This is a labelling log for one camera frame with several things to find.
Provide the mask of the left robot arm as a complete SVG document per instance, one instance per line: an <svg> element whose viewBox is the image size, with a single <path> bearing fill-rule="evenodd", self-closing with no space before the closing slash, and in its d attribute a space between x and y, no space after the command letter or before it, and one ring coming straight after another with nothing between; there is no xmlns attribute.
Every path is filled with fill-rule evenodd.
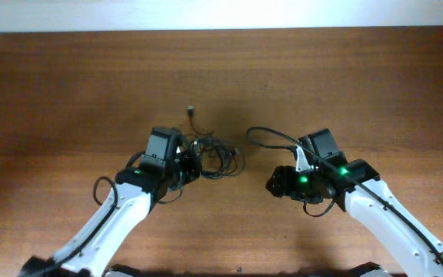
<svg viewBox="0 0 443 277"><path fill-rule="evenodd" d="M32 256L20 276L102 276L128 234L167 192L196 180L202 166L185 135L154 127L145 151L135 153L113 179L101 176L111 191L73 238L48 259Z"/></svg>

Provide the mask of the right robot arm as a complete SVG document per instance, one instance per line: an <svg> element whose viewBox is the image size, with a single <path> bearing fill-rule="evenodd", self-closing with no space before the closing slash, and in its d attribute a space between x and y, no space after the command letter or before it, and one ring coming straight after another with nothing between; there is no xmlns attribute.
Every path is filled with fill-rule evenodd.
<svg viewBox="0 0 443 277"><path fill-rule="evenodd" d="M275 197L304 206L331 200L360 222L408 276L443 276L443 241L429 232L394 196L365 160L348 161L331 131L295 141L294 166L278 166L266 184Z"/></svg>

